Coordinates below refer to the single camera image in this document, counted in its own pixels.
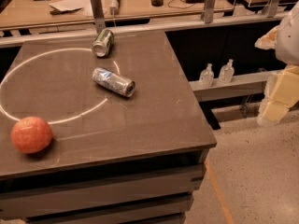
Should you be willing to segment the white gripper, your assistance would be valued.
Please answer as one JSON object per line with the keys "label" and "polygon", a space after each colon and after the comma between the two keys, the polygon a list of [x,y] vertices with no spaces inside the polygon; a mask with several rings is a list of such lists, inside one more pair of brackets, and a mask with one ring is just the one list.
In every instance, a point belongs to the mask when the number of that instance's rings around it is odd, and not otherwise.
{"label": "white gripper", "polygon": [[254,46],[275,49],[277,59],[288,64],[282,71],[272,72],[266,82],[257,122],[269,127],[278,124],[299,102],[299,2]]}

